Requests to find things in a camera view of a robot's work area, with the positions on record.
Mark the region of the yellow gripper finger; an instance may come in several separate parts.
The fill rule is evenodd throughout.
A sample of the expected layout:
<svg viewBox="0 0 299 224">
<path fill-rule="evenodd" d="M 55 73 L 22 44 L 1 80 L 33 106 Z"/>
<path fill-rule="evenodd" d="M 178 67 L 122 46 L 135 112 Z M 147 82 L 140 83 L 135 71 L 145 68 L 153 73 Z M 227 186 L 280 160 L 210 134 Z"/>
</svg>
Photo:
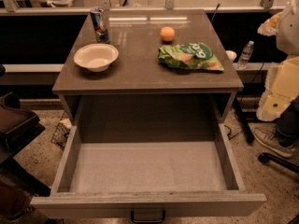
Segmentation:
<svg viewBox="0 0 299 224">
<path fill-rule="evenodd" d="M 256 116 L 262 121 L 273 121 L 299 95 L 299 57 L 282 63 L 272 63 L 268 69 Z"/>
</svg>

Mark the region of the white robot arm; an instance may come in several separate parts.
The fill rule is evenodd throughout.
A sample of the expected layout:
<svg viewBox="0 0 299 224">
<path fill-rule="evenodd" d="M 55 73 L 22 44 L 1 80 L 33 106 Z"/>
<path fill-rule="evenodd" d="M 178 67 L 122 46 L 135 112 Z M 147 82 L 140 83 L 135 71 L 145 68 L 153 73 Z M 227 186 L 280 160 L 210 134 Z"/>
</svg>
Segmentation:
<svg viewBox="0 0 299 224">
<path fill-rule="evenodd" d="M 289 107 L 299 95 L 299 0 L 283 9 L 280 17 L 266 21 L 260 33 L 271 32 L 276 22 L 277 48 L 287 54 L 282 63 L 272 63 L 268 69 L 256 116 L 262 121 L 273 121 Z"/>
</svg>

